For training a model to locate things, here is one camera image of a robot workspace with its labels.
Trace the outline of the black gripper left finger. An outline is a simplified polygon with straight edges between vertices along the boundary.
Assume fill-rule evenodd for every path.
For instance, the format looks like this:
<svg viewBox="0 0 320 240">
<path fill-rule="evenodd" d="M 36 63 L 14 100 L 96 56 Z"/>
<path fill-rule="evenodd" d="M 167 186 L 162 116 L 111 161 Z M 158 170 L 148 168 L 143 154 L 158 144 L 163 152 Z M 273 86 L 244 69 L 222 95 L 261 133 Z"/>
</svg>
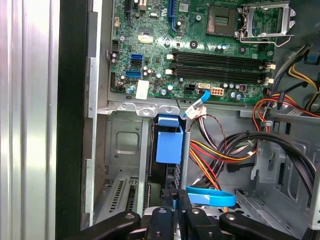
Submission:
<svg viewBox="0 0 320 240">
<path fill-rule="evenodd" d="M 176 188 L 162 191 L 162 206 L 148 208 L 140 216 L 122 211 L 88 227 L 68 240 L 173 240 L 174 210 L 178 204 Z"/>
</svg>

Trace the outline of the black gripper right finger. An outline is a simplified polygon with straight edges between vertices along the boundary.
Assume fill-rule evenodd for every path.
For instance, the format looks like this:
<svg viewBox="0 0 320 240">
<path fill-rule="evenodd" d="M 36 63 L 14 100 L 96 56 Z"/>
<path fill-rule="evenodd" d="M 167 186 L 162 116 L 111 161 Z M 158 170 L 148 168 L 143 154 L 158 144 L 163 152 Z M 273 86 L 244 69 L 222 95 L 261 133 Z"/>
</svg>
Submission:
<svg viewBox="0 0 320 240">
<path fill-rule="evenodd" d="M 204 210 L 192 207 L 184 189 L 178 191 L 178 221 L 182 240 L 296 239 L 238 212 L 226 212 L 212 220 Z"/>
</svg>

